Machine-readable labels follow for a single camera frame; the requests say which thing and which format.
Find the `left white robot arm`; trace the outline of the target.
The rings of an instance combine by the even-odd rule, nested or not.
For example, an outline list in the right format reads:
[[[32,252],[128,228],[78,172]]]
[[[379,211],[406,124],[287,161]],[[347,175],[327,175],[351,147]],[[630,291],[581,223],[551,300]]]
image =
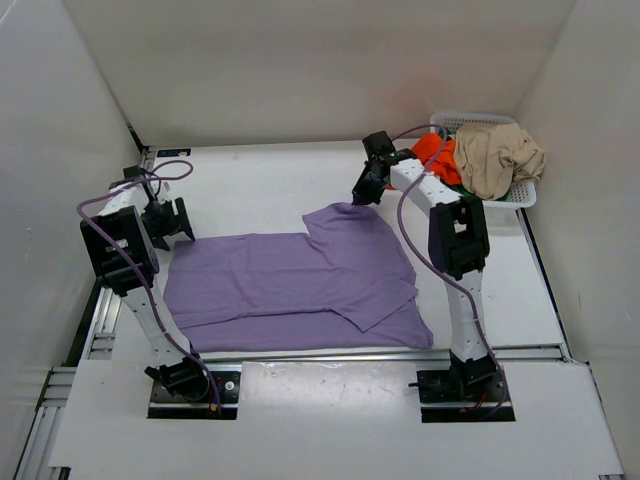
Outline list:
[[[109,193],[81,202],[76,211],[97,279],[131,310],[151,346],[154,363],[145,369],[168,394],[200,401],[209,392],[207,374],[190,341],[176,326],[155,277],[157,252],[167,239],[195,239],[184,200],[171,199],[163,178],[140,166],[123,170]]]

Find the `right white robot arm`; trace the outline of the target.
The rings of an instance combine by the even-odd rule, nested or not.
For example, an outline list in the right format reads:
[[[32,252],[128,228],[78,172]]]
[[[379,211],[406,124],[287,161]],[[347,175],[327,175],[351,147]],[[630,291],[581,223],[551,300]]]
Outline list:
[[[378,204],[389,187],[401,192],[396,209],[400,233],[423,265],[445,283],[452,327],[451,376],[462,389],[490,379],[499,367],[484,329],[481,286],[490,245],[482,200],[446,186],[411,150],[396,149],[384,131],[368,135],[362,143],[366,161],[352,189],[353,203]],[[428,219],[426,254],[404,225],[406,200]]]

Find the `purple t shirt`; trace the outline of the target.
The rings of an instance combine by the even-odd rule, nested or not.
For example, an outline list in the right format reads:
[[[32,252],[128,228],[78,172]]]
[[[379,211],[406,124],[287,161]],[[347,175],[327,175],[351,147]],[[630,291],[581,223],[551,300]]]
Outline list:
[[[432,347],[416,272],[383,218],[334,203],[303,222],[176,244],[164,301],[197,351]]]

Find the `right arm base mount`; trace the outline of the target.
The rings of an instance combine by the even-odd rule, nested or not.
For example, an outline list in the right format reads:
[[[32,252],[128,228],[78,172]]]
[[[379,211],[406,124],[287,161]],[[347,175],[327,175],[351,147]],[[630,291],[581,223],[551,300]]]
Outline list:
[[[499,374],[463,388],[448,370],[418,370],[408,388],[418,393],[424,424],[515,422],[506,385]]]

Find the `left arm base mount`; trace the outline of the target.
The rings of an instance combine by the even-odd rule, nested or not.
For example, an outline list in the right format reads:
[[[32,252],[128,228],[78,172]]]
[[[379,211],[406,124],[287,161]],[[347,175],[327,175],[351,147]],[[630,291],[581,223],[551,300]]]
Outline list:
[[[159,372],[147,367],[152,379],[147,417],[163,420],[235,420],[241,392],[242,368],[239,364],[213,369],[219,400],[209,378],[192,375],[173,384],[164,382]]]

